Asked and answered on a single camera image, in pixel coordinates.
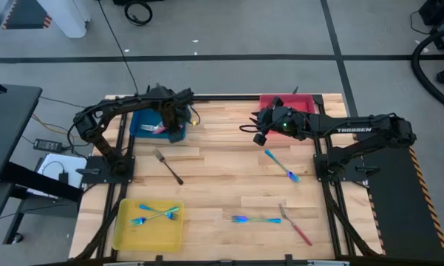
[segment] yellow tray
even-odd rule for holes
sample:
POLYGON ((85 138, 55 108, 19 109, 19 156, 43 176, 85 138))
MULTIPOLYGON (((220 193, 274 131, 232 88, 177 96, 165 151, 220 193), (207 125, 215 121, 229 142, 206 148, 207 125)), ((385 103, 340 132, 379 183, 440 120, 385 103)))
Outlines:
POLYGON ((118 210, 113 248, 115 250, 144 250, 176 252, 180 249, 182 241, 182 220, 184 218, 184 204, 172 200, 144 200, 124 199, 118 210), (143 210, 144 204, 158 211, 165 211, 172 207, 179 207, 175 212, 177 220, 159 216, 145 221, 138 226, 130 225, 130 220, 139 217, 149 217, 154 212, 143 210))

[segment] wooden table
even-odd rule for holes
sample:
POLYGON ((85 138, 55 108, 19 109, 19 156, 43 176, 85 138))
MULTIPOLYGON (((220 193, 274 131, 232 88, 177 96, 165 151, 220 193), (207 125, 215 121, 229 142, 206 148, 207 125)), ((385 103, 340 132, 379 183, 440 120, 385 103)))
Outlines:
MULTIPOLYGON (((323 97, 328 115, 346 116, 342 95, 323 97)), ((284 259, 285 254, 292 254, 294 259, 334 258, 324 195, 312 161, 313 141, 299 142, 271 134, 264 147, 257 146, 252 141, 253 134, 241 132, 238 127, 251 123, 248 118, 258 105, 257 100, 196 103, 194 108, 202 122, 188 126, 184 141, 170 145, 167 140, 136 140, 135 176, 127 197, 183 201, 186 212, 182 248, 178 253, 119 251, 118 260, 153 261, 156 255, 163 255, 166 261, 284 259), (151 153, 155 148, 184 179, 184 185, 178 185, 151 153), (300 176, 301 183, 288 180, 282 169, 264 154, 265 149, 271 150, 289 170, 300 176), (280 225, 230 221, 230 216, 237 214, 281 217, 279 203, 287 207, 287 215, 308 235, 312 247, 287 221, 280 225)), ((116 117, 104 134, 111 145, 115 144, 119 122, 120 117, 116 117)), ((332 136, 334 146, 346 146, 353 141, 350 134, 332 136)), ((78 255, 99 228, 107 188, 108 185, 96 185, 84 195, 69 257, 78 255)), ((369 246, 381 253, 366 190, 344 183, 343 191, 350 222, 369 246)), ((337 222, 341 247, 346 253, 339 224, 337 222)), ((110 228, 106 256, 110 254, 112 234, 113 228, 110 228)))

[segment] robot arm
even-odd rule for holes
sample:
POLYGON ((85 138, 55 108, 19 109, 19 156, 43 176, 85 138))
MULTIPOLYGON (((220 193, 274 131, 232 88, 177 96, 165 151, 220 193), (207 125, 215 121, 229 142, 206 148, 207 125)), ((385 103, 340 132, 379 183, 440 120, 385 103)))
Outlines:
POLYGON ((293 137, 298 140, 306 138, 329 137, 331 134, 369 134, 370 137, 345 148, 333 147, 323 160, 324 171, 330 176, 339 171, 353 158, 360 157, 385 147, 395 149, 409 147, 417 139, 412 132, 410 122, 396 114, 370 115, 368 117, 330 117, 297 111, 279 98, 274 98, 271 105, 260 112, 254 112, 256 119, 251 119, 256 125, 240 126, 256 127, 255 143, 263 146, 266 134, 270 130, 293 137))
POLYGON ((169 141, 177 142, 182 139, 180 124, 191 119, 187 106, 193 103, 193 96, 191 89, 176 94, 164 86, 157 86, 144 95, 102 100, 77 113, 73 122, 82 140, 94 144, 106 158, 110 171, 121 174, 126 170, 125 157, 111 147, 103 136, 110 121, 117 115, 151 108, 161 114, 163 125, 169 131, 169 141))

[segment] power adapter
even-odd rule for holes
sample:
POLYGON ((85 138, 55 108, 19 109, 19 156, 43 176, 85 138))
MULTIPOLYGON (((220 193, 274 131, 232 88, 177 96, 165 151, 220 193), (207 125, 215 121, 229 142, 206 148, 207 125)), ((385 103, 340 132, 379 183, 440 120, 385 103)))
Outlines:
POLYGON ((67 172, 62 172, 59 174, 59 182, 64 183, 64 184, 69 184, 69 173, 67 172))
POLYGON ((51 140, 41 140, 36 139, 35 143, 33 144, 33 149, 39 150, 39 151, 48 151, 60 154, 62 149, 62 143, 57 141, 51 141, 51 140))

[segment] red tray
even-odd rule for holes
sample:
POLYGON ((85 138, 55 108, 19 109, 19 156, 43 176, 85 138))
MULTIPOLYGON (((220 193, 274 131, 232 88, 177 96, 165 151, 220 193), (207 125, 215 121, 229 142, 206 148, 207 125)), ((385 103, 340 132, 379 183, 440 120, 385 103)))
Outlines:
MULTIPOLYGON (((281 98, 284 106, 291 106, 297 111, 315 113, 312 95, 261 95, 259 97, 259 109, 273 102, 275 96, 281 98)), ((278 134, 272 130, 269 131, 269 134, 273 133, 278 134)))

